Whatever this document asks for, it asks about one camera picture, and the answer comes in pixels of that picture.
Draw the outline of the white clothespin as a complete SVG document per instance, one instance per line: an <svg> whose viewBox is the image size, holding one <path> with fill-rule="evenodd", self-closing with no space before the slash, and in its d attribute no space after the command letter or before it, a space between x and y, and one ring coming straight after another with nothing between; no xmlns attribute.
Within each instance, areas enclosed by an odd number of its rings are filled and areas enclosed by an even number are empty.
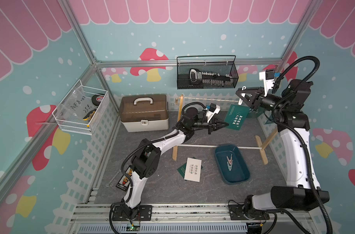
<svg viewBox="0 0 355 234"><path fill-rule="evenodd" d="M241 88L242 91L245 90L245 89L246 89L246 86L243 86ZM242 99L243 97L245 97L245 93L241 93L241 98L239 99L238 105L242 105L243 104L243 99Z"/></svg>

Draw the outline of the pink clothespin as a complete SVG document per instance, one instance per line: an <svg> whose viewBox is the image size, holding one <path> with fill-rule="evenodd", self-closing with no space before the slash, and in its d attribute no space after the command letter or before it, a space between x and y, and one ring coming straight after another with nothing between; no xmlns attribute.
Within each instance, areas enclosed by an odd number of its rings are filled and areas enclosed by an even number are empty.
<svg viewBox="0 0 355 234"><path fill-rule="evenodd" d="M227 158L227 166L228 166L228 170L231 171L232 170L232 166L233 166L233 157L226 157Z"/></svg>

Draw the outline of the mint green clothespin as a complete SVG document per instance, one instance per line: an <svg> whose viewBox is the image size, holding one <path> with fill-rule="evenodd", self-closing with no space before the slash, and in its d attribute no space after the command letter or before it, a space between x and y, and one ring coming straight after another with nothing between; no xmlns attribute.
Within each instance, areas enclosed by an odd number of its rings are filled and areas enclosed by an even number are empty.
<svg viewBox="0 0 355 234"><path fill-rule="evenodd" d="M227 161L227 168L228 168L228 171L229 171L229 172L232 171L232 168L233 168L233 160L228 160L228 161Z"/></svg>

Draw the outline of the wooden postcard rack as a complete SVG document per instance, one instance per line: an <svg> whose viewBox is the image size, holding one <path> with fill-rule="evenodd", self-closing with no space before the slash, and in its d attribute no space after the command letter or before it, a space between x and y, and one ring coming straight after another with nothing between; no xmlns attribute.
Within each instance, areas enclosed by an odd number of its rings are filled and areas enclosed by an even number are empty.
<svg viewBox="0 0 355 234"><path fill-rule="evenodd" d="M239 97L237 96L214 96L209 97L196 97L196 96L184 96L174 95L168 96L168 109L169 114L178 112L177 117L170 117L172 121L169 124L170 127L176 124L181 119L182 108L192 102L201 102L205 105L214 103L220 106L220 112L217 117L221 120L225 120L227 112L230 110L230 106L234 104L238 106ZM194 136L185 143L185 145L192 145L193 147L206 147L215 148L219 145L234 144L240 150L254 150L256 153L255 158L261 160L264 165L268 164L271 160L272 153L266 153L266 148L270 146L271 142L275 140L278 135L277 127L275 124L266 124L267 118L262 112L257 118L244 118L244 123L239 130L229 129L227 127L218 131L214 131L208 134L207 130L198 130Z"/></svg>

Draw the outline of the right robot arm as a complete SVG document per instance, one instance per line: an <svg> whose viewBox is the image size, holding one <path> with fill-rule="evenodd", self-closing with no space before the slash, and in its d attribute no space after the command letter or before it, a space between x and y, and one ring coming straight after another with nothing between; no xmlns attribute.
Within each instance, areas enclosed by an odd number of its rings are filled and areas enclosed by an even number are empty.
<svg viewBox="0 0 355 234"><path fill-rule="evenodd" d="M302 61L312 61L312 71L302 80L291 80L281 96L276 96L280 82L295 65ZM285 186L273 186L269 193L249 195L243 204L242 213L248 219L265 213L286 214L305 234L308 233L290 213L294 211L311 211L319 208L328 234L333 233L329 214L324 206L330 196L321 189L314 171L309 146L309 118L302 112L304 102L311 93L313 82L310 78L318 71L320 61L314 56L304 56L292 62L276 77L272 69L260 74L263 87L239 89L236 95L250 109L263 108L271 112L272 121L277 126L286 152L287 179Z"/></svg>

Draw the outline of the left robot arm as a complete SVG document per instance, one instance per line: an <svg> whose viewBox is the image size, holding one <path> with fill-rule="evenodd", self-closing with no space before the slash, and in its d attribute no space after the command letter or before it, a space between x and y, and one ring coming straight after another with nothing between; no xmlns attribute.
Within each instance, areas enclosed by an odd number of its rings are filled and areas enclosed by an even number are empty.
<svg viewBox="0 0 355 234"><path fill-rule="evenodd" d="M143 139L121 165L129 187L124 198L110 206L109 221L133 222L141 217L141 196L149 177L157 170L161 156L168 150L188 141L196 131L206 129L208 134L229 124L217 117L220 106L191 102L182 107L180 120L171 133L155 139Z"/></svg>

